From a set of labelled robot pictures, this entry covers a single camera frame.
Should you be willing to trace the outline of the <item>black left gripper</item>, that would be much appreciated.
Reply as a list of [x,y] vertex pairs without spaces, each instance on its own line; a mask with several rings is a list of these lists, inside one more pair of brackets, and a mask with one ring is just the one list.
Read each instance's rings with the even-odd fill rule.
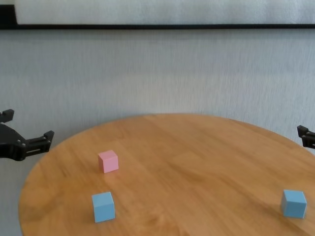
[[[0,122],[13,120],[14,110],[8,109],[0,113]],[[26,157],[48,152],[50,150],[54,131],[48,131],[41,137],[24,139],[14,129],[0,124],[0,157],[15,161],[23,161]]]

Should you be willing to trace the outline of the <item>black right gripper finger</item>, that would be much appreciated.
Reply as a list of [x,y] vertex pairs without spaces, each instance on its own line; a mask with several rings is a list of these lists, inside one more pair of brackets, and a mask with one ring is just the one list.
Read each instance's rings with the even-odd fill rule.
[[302,139],[303,147],[315,148],[315,133],[308,128],[299,125],[297,126],[298,137]]

